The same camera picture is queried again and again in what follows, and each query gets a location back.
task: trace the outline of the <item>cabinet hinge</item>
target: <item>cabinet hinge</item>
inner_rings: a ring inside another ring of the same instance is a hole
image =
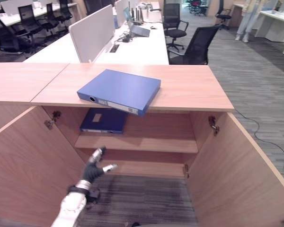
[[[213,129],[213,135],[216,136],[220,131],[220,127],[216,125],[216,118],[214,116],[208,117],[210,127]]]
[[[183,166],[183,174],[184,174],[184,177],[189,178],[188,164],[184,164],[184,166]]]
[[[52,119],[50,121],[46,120],[44,124],[47,126],[49,130],[51,130],[53,128],[53,124],[55,124],[60,117],[61,117],[61,112],[54,111],[52,114]]]

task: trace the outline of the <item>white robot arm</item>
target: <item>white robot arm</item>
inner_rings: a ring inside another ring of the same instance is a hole
[[[90,194],[89,190],[93,181],[117,168],[117,165],[108,165],[104,168],[96,166],[105,150],[105,147],[98,148],[89,158],[82,179],[75,186],[69,188],[69,194],[62,200],[60,212],[52,227],[76,227],[78,217],[87,204],[86,197]]]

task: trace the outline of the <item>cabinet door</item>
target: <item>cabinet door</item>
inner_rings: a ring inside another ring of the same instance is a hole
[[[186,180],[200,226],[282,226],[284,178],[233,114],[216,125],[220,132],[210,132]]]
[[[0,128],[13,120],[16,116],[28,109],[27,105],[1,105],[0,104]]]
[[[33,106],[0,129],[0,218],[50,226],[80,177],[84,162],[49,119]]]

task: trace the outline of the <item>blue binder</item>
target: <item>blue binder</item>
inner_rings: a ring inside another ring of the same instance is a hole
[[[81,131],[122,134],[128,113],[112,108],[90,108]]]
[[[77,94],[81,99],[143,116],[160,85],[159,79],[104,70]]]

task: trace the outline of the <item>cabinet top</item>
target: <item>cabinet top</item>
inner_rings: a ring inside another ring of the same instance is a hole
[[[29,103],[67,65],[0,63],[0,102]]]
[[[77,91],[105,69],[161,79],[161,88],[149,107],[151,110],[233,110],[219,82],[205,65],[1,63],[0,101],[100,107],[79,99]]]

